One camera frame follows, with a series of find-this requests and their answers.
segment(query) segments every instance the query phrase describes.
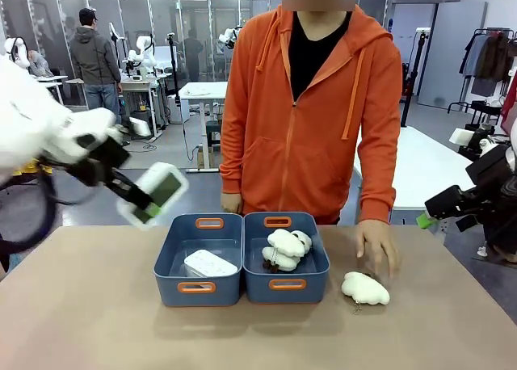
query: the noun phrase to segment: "baseball cap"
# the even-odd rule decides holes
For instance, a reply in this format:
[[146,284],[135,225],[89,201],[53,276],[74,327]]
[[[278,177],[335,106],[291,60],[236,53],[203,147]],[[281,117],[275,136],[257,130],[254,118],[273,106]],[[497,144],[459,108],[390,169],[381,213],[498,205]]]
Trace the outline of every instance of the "baseball cap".
[[79,23],[81,25],[90,25],[91,20],[96,20],[95,9],[92,8],[82,8],[79,11]]

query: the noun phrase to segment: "man's right hand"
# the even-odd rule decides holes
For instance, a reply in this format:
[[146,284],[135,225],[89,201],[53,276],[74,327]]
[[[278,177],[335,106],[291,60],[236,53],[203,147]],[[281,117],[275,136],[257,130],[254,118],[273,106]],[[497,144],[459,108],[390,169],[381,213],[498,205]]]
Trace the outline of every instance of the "man's right hand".
[[221,207],[224,212],[233,214],[242,213],[242,196],[241,194],[221,194]]

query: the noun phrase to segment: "brown tabletop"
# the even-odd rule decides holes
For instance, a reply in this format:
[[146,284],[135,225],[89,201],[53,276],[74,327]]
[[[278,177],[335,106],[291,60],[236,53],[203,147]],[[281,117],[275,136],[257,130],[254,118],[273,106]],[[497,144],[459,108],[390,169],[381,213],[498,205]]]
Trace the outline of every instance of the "brown tabletop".
[[0,283],[0,369],[515,369],[511,319],[430,233],[395,231],[392,302],[354,315],[350,229],[322,229],[319,305],[169,309],[153,277],[166,229],[61,227]]

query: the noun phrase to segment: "blue plastic basket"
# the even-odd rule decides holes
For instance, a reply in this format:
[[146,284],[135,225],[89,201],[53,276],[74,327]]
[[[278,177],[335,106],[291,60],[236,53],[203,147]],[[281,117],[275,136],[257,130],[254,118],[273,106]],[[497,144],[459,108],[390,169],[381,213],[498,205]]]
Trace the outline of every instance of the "blue plastic basket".
[[[154,265],[164,305],[228,306],[238,302],[242,270],[242,221],[234,214],[190,214],[176,217]],[[205,249],[237,267],[226,277],[187,277],[184,259]]]
[[[296,270],[270,273],[262,249],[275,229],[300,230],[313,240]],[[314,218],[304,212],[256,212],[244,217],[244,272],[250,301],[262,304],[318,303],[323,299],[330,262]]]

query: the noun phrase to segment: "orange hoodie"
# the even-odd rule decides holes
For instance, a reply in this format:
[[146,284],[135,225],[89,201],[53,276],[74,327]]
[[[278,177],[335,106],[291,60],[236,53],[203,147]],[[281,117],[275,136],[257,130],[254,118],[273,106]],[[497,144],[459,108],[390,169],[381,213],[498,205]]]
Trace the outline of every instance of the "orange hoodie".
[[356,6],[347,33],[294,102],[292,18],[279,6],[239,34],[221,134],[223,192],[241,193],[245,214],[303,211],[333,223],[347,202],[362,125],[360,219],[388,221],[402,88],[392,36]]

